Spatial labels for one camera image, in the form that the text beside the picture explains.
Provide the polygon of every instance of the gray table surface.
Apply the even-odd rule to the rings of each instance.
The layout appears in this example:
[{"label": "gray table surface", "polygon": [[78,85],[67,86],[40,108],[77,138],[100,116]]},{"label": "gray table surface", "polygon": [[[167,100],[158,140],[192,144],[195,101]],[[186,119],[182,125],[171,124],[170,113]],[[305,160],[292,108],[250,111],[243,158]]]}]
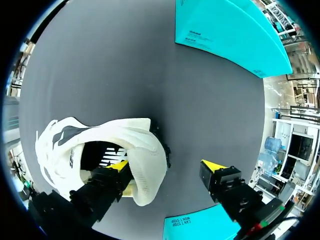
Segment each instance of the gray table surface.
[{"label": "gray table surface", "polygon": [[20,135],[32,177],[49,193],[34,150],[36,130],[49,121],[156,119],[172,167],[155,200],[140,207],[123,198],[93,228],[124,240],[160,240],[165,217],[213,205],[199,178],[201,159],[234,165],[250,178],[264,113],[262,79],[175,44],[174,0],[75,0],[48,25],[30,58]]}]

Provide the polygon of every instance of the turquoise paper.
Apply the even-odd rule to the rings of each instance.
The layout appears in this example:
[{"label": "turquoise paper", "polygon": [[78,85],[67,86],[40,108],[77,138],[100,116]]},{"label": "turquoise paper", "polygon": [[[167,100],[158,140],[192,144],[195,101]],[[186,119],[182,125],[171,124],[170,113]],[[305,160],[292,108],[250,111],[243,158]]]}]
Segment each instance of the turquoise paper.
[{"label": "turquoise paper", "polygon": [[226,58],[260,78],[292,73],[276,31],[250,0],[176,0],[175,42]]},{"label": "turquoise paper", "polygon": [[219,204],[198,212],[164,219],[163,240],[232,240],[240,226]]}]

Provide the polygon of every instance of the cyan box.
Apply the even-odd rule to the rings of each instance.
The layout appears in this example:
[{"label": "cyan box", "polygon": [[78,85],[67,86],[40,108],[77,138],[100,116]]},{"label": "cyan box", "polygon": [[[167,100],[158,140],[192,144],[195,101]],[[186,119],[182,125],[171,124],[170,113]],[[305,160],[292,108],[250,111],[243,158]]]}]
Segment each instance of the cyan box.
[{"label": "cyan box", "polygon": [[176,0],[175,42],[226,58],[259,78],[293,72],[276,30],[251,0]]}]

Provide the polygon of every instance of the water bottle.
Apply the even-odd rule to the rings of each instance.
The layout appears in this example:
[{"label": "water bottle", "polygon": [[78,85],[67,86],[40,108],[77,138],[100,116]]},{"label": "water bottle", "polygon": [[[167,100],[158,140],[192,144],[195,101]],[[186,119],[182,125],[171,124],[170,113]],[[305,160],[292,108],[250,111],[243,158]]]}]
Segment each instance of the water bottle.
[{"label": "water bottle", "polygon": [[278,161],[272,154],[261,152],[258,156],[258,161],[262,162],[262,169],[264,173],[271,176],[274,169],[278,166]]},{"label": "water bottle", "polygon": [[272,152],[279,152],[281,148],[281,139],[268,136],[264,143],[264,148]]}]

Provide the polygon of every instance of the white sneaker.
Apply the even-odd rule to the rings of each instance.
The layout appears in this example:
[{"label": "white sneaker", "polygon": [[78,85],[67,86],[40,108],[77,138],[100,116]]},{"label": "white sneaker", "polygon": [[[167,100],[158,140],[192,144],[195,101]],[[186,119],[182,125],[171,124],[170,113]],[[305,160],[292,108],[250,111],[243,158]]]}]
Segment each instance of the white sneaker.
[{"label": "white sneaker", "polygon": [[41,173],[70,200],[69,192],[84,185],[81,169],[90,171],[128,160],[134,178],[132,197],[137,205],[145,206],[156,197],[167,171],[165,150],[149,131],[150,125],[149,118],[119,119],[94,127],[73,117],[52,120],[39,138],[36,132]]}]

